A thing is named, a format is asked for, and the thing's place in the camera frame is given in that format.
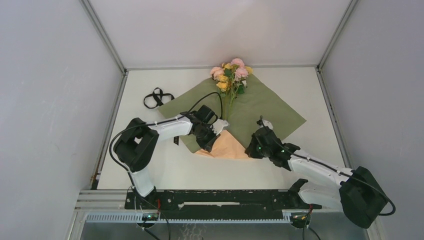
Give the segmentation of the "two-sided peach green wrapping paper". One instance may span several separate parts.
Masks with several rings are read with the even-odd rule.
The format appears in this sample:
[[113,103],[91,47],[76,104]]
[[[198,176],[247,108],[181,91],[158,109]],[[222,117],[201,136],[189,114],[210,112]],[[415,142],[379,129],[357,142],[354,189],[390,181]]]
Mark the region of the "two-sided peach green wrapping paper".
[[[219,97],[215,94],[217,91],[216,82],[207,78],[174,100],[160,106],[158,111],[163,117],[171,118],[188,111],[196,101],[204,98],[195,110],[206,105],[219,115],[221,108]],[[255,75],[247,78],[247,88],[232,103],[229,103],[227,97],[223,97],[222,100],[224,119],[229,122],[229,127],[218,137],[211,152],[201,149],[193,135],[180,137],[193,154],[209,158],[247,159],[245,149],[251,142],[252,134],[259,128],[257,121],[260,117],[272,124],[273,131],[282,140],[306,122],[304,117]]]

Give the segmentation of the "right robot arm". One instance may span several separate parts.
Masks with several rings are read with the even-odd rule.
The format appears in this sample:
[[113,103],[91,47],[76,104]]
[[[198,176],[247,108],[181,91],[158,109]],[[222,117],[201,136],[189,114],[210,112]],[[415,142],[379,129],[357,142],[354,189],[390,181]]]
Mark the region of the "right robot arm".
[[363,229],[368,229],[377,217],[396,212],[395,204],[367,168],[339,167],[315,159],[299,146],[283,143],[268,126],[251,135],[245,153],[253,159],[267,158],[276,167],[305,176],[290,188],[289,203],[295,208],[311,204],[337,210]]

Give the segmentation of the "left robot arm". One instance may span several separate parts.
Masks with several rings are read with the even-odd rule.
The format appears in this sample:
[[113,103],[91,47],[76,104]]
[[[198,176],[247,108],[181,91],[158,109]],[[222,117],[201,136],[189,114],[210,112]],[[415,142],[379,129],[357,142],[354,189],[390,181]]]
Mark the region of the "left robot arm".
[[149,209],[156,203],[156,188],[150,177],[148,165],[156,145],[168,139],[193,135],[198,146],[211,152],[221,132],[230,124],[216,117],[206,105],[161,121],[145,122],[136,117],[127,127],[112,138],[108,153],[122,167],[137,193],[137,202]]

